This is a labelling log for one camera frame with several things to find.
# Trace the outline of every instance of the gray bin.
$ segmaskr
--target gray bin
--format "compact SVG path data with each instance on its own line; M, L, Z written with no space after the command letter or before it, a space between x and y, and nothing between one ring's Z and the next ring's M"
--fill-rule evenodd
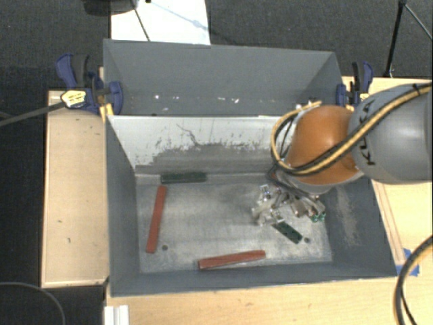
M368 179L322 196L324 223L289 218L309 243L252 219L272 165L271 128L295 104L334 102L333 53L105 40L104 71L125 94L122 115L106 124L113 296L396 275ZM167 186L158 247L146 253L160 175L190 171L207 180ZM267 258L197 268L198 259L254 249Z

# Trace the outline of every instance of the white paper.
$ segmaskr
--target white paper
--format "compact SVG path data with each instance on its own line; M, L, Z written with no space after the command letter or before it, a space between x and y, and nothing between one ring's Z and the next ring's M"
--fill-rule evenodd
M139 0L137 13L150 41L210 45L204 0ZM112 15L111 38L147 41L134 10Z

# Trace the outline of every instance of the black floor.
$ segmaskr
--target black floor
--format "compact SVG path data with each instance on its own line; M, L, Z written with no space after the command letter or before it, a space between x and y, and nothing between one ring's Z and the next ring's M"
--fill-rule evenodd
M211 43L334 51L342 74L351 74L352 61L367 60L378 76L386 67L398 6L396 0L206 4ZM431 33L432 0L408 4ZM43 106L49 88L62 85L54 62L65 52L89 54L90 68L102 65L107 10L104 2L89 7L81 0L0 0L0 111L20 114ZM406 12L393 68L395 77L432 78L432 43ZM44 125L39 117L0 128L0 282L39 283ZM0 286L0 324L27 324L31 312L43 309L36 306L42 302L37 295ZM100 287L67 288L55 295L68 324L101 322ZM60 324L56 321L53 316L53 324Z

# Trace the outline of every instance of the wooden table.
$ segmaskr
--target wooden table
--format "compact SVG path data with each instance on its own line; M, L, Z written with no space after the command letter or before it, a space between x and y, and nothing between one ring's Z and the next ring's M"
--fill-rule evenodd
M370 92L403 83L414 80L375 79ZM59 94L50 92L50 104ZM61 109L48 116L42 287L103 284L108 277L103 134L101 119L83 111ZM431 183L375 183L375 191L392 245L413 250L432 234ZM394 257L402 259L400 249ZM106 303L128 305L132 325L384 325L395 324L395 282L396 278L383 278L123 298L108 294ZM421 274L407 281L407 299L418 324L433 319L432 283L433 262L427 258Z

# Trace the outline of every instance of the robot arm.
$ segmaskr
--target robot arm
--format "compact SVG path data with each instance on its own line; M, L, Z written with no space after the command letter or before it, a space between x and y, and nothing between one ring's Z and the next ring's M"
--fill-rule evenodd
M354 112L339 106L301 112L280 119L271 138L277 177L289 186L320 194L362 174L384 183L432 179L431 84L370 96ZM281 155L277 137L288 121L290 147Z

